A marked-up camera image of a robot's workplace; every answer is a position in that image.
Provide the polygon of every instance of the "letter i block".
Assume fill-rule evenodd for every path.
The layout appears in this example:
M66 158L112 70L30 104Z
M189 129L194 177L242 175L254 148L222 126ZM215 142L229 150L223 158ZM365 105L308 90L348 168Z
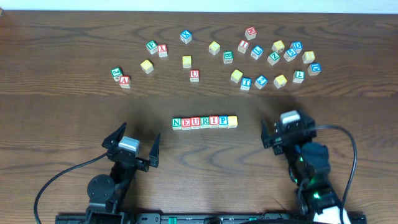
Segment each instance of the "letter i block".
M260 46L255 46L254 48L253 48L253 50L251 51L251 56L254 58L254 59L259 59L260 57L261 57L261 55L262 55L262 53L264 52L264 49L262 49Z
M120 77L123 76L123 72L122 72L121 68L119 68L119 67L112 69L111 74L112 74L114 81L116 81L116 82L120 81Z
M210 52L212 55L216 55L216 54L220 51L220 49L221 49L221 46L220 46L217 42L215 42L215 41L213 41L213 42L209 45L209 52Z
M308 74L310 76L318 75L321 71L322 71L322 69L321 69L321 65L319 63L312 63L308 67Z
M219 122L218 122L218 116L210 116L210 128L218 128Z
M264 77L263 75L260 75L257 79L256 82L254 83L255 86L257 86L257 88L259 90L262 89L262 87L264 87L268 82L268 79L266 77Z
M219 128L228 128L228 116L220 116L219 117L220 124Z
M249 42L245 40L241 40L241 42L238 45L238 52L246 53L246 50L249 48Z
M190 118L182 118L182 130L191 130L191 119Z
M303 63L312 63L315 60L315 54L313 52L304 52Z
M181 35L180 35L180 39L182 40L182 42L184 42L185 44L189 43L192 40L192 34L191 32L189 32L188 30L184 30L182 31Z
M150 54L154 54L157 52L157 44L154 40L151 40L147 43L147 49Z
M249 27L244 32L244 35L246 36L247 40L254 39L256 38L257 30L254 27Z

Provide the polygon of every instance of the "wooden table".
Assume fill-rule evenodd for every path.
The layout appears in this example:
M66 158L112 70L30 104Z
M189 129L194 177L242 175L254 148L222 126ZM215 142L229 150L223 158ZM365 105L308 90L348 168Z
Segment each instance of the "wooden table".
M398 17L347 14L210 14L149 12L6 11L0 17L0 223L33 223L33 202L55 174L104 153L102 140L127 122L126 135L139 139L147 156L162 133L160 166L140 172L126 199L163 212L263 212L293 210L295 184L283 156L263 149L261 119L303 109L318 124L349 129L358 145L358 170L346 208L363 211L369 223L398 222ZM254 60L237 51L244 30L264 47ZM193 33L185 45L179 35ZM165 43L167 58L150 55L145 43ZM302 53L273 67L266 62L274 41L302 41L313 50L321 74L292 83L307 70ZM233 50L232 64L208 45ZM182 56L193 57L199 83L190 83ZM140 63L150 59L146 75ZM123 90L110 70L132 76ZM263 90L241 91L231 72L253 80L264 74ZM288 84L272 81L285 74ZM237 129L173 131L173 117L236 114ZM330 180L342 195L353 152L346 136L321 131L329 147ZM108 174L102 159L65 174L43 194L39 215L53 223L59 212L84 212L92 177Z

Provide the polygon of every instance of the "white wall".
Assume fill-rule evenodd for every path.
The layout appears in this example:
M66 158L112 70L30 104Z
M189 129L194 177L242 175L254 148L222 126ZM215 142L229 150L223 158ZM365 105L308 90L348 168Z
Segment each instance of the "white wall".
M398 14L398 0L0 0L5 10Z

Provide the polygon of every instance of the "row of blocks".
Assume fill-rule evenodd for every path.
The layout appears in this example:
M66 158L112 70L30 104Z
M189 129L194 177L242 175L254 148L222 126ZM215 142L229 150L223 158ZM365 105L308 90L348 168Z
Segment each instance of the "row of blocks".
M237 116L208 116L193 118L173 118L173 130L191 130L205 128L236 128Z

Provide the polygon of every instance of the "cube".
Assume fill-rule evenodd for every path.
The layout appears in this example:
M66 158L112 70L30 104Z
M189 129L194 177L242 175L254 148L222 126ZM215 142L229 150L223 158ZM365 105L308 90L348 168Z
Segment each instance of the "cube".
M277 52L278 54L284 51L284 49L285 45L281 40L278 40L277 42L274 42L274 44L272 44L272 50L274 52Z
M280 87L286 85L286 83L287 83L287 80L284 75L279 75L274 80L274 85L276 86L276 88L280 88Z
M165 44L157 46L157 51L159 52L159 57L167 57L167 46Z
M218 128L219 122L218 122L218 116L210 116L210 128Z
M254 83L255 86L257 86L257 88L259 90L262 89L262 87L264 87L268 82L268 79L266 77L264 77L264 75L260 75L257 79L256 82Z
M315 54L311 52L304 52L303 63L312 63L315 60Z
M213 42L209 45L209 52L210 52L212 55L216 55L216 54L220 51L220 49L221 49L221 46L220 46L217 42L215 42L215 41L213 41Z
M191 130L191 119L190 118L182 118L181 122L182 122L182 125L181 125L182 130Z
M244 32L244 35L246 36L247 40L254 39L256 38L257 30L254 27L249 27Z
M219 128L228 128L228 116L220 116L218 119L220 121Z
M295 71L293 74L293 82L302 83L304 81L304 75L303 71Z
M293 42L292 45L290 45L290 48L293 49L296 53L300 53L301 50L303 49L303 45L301 44L300 41Z
M191 118L191 129L200 129L200 118Z
M275 65L280 59L280 56L277 52L273 52L268 56L267 61L271 64L271 65Z
M238 45L238 52L246 53L246 50L249 48L249 42L245 40L241 40L241 42Z
M181 130L182 129L181 123L182 123L181 118L173 118L172 120L173 130Z
M182 56L182 67L183 68L192 67L192 58L191 58L191 56Z
M209 117L201 117L200 118L200 129L205 129L210 127Z
M238 117L228 116L228 128L236 128L236 127L238 127Z
M141 68L146 74L149 74L151 71L154 70L154 66L149 60L145 60L144 62L142 62Z
M284 58L288 62L293 60L296 56L297 56L297 53L293 49L286 50L286 52L284 54Z
M121 68L119 68L119 67L112 69L111 74L112 74L114 81L116 81L116 82L120 81L120 77L123 76L123 72L122 72Z
M321 65L319 63L312 63L308 67L308 74L310 76L318 75L321 71L322 71L322 69L321 69Z
M235 83L238 83L243 76L243 73L239 71L238 69L235 69L235 71L231 75L231 80Z
M147 43L147 49L150 54L154 54L157 52L157 44L154 40L151 40Z
M182 42L184 42L185 44L189 43L192 40L192 34L191 32L189 32L188 30L184 30L182 31L181 35L180 35L180 39L182 40Z
M232 50L224 51L223 59L224 63L232 63L234 60L234 53L232 53Z
M120 77L119 84L121 88L130 88L131 87L130 77L127 76Z
M191 82L199 82L199 70L191 70L189 78Z
M249 90L251 86L251 78L242 78L241 90Z
M264 49L262 49L260 46L255 46L253 50L251 51L250 56L252 56L254 59L259 59L264 52Z

